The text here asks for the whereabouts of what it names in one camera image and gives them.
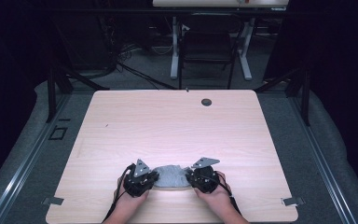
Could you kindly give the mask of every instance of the chair seat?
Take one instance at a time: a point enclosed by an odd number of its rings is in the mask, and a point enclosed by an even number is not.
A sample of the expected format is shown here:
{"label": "chair seat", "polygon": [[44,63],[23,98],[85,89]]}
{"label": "chair seat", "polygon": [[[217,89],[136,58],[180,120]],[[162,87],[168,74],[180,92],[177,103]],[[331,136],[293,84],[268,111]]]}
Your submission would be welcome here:
{"label": "chair seat", "polygon": [[182,50],[186,62],[205,60],[229,63],[231,60],[229,34],[186,32],[184,43]]}

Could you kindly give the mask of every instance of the person's right hand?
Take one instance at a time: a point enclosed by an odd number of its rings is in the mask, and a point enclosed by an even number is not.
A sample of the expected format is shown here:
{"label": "person's right hand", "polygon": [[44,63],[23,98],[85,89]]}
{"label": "person's right hand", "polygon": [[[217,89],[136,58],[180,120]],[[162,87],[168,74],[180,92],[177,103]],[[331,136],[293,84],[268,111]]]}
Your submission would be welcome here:
{"label": "person's right hand", "polygon": [[[220,183],[231,191],[229,184],[226,182],[225,174],[219,171],[216,172],[219,174]],[[249,223],[237,210],[235,210],[229,199],[228,192],[222,186],[218,185],[211,193],[202,193],[197,188],[194,188],[194,191],[196,191],[197,196],[205,201],[209,208],[226,224]]]}

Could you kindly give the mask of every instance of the table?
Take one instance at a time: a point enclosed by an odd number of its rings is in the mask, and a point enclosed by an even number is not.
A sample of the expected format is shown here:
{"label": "table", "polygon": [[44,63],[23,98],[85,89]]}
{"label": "table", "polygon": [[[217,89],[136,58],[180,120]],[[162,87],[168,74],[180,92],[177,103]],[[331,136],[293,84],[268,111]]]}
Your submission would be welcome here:
{"label": "table", "polygon": [[[201,100],[212,104],[203,105]],[[78,133],[48,223],[101,223],[117,178],[137,159],[151,169],[220,160],[251,222],[297,219],[282,167],[254,91],[97,91]],[[150,190],[131,223],[216,223],[192,188]]]}
{"label": "table", "polygon": [[[289,0],[153,0],[154,7],[247,7],[247,8],[283,8],[286,7]],[[255,27],[255,19],[245,23],[245,29],[242,34],[244,37],[243,46],[239,49],[242,72],[245,80],[252,80],[251,71],[246,53],[249,48],[252,33]],[[177,46],[178,25],[176,18],[172,20],[172,65],[171,78],[177,78],[179,54]]]}

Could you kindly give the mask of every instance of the white table leg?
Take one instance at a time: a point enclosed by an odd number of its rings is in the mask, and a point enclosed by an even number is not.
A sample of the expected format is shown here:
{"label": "white table leg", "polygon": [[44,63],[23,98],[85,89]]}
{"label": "white table leg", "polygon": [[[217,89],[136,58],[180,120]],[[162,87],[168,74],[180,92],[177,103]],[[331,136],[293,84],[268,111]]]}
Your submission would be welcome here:
{"label": "white table leg", "polygon": [[172,19],[172,64],[171,64],[171,79],[178,78],[179,53],[178,53],[178,23],[176,17]]}
{"label": "white table leg", "polygon": [[245,77],[245,80],[248,81],[252,80],[252,74],[251,74],[251,70],[249,69],[248,61],[246,59],[246,53],[249,48],[249,43],[251,42],[254,27],[255,27],[255,19],[251,19],[249,22],[246,22],[245,29],[244,29],[245,40],[243,41],[242,49],[238,50],[238,53],[240,55],[243,76]]}

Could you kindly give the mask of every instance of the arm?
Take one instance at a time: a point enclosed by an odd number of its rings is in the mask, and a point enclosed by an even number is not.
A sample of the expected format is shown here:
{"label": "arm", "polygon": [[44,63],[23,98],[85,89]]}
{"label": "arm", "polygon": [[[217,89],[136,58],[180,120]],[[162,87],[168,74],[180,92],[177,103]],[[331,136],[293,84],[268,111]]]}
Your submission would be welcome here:
{"label": "arm", "polygon": [[130,194],[125,192],[123,184],[121,184],[119,189],[119,195],[121,195],[121,197],[119,197],[119,200],[117,201],[115,210],[113,210],[112,214],[103,222],[103,224],[127,223],[135,214],[138,207],[146,200],[148,194],[149,190],[145,191],[141,197],[132,198]]}
{"label": "arm", "polygon": [[[220,174],[220,183],[226,185],[229,190],[230,187],[226,183],[225,175],[221,172],[217,172]],[[235,210],[232,205],[228,192],[222,188],[222,186],[218,186],[212,193],[202,193],[199,189],[194,188],[197,196],[205,201],[209,208],[218,216],[222,221],[226,224],[249,224],[249,222]]]}

